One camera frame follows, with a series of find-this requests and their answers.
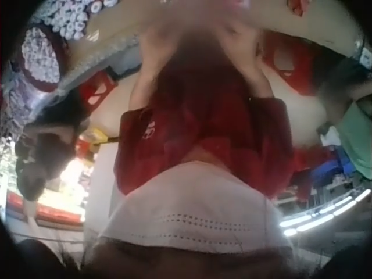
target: white face mask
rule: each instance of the white face mask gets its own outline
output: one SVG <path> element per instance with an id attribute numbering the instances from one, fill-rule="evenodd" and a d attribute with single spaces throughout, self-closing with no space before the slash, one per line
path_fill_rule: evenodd
<path id="1" fill-rule="evenodd" d="M 209 253 L 291 247 L 260 192 L 212 165 L 176 166 L 127 195 L 101 236 Z"/>

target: floor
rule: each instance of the floor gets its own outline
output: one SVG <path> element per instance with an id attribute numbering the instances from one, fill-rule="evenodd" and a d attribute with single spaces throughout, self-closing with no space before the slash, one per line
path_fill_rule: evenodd
<path id="1" fill-rule="evenodd" d="M 264 68 L 274 95 L 287 104 L 292 138 L 296 146 L 311 146 L 318 141 L 316 129 L 326 120 L 326 112 L 315 97 L 299 95 L 268 67 Z M 91 123 L 110 137 L 119 135 L 120 116 L 127 110 L 130 92 L 137 75 L 119 82 L 100 107 L 92 114 Z"/>

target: white logo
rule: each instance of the white logo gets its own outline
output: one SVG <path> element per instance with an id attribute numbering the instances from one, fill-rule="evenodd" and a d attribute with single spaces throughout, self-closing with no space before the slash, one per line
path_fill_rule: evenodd
<path id="1" fill-rule="evenodd" d="M 148 126 L 147 129 L 142 136 L 144 140 L 147 140 L 148 138 L 152 137 L 152 135 L 155 133 L 155 122 L 151 122 Z"/>

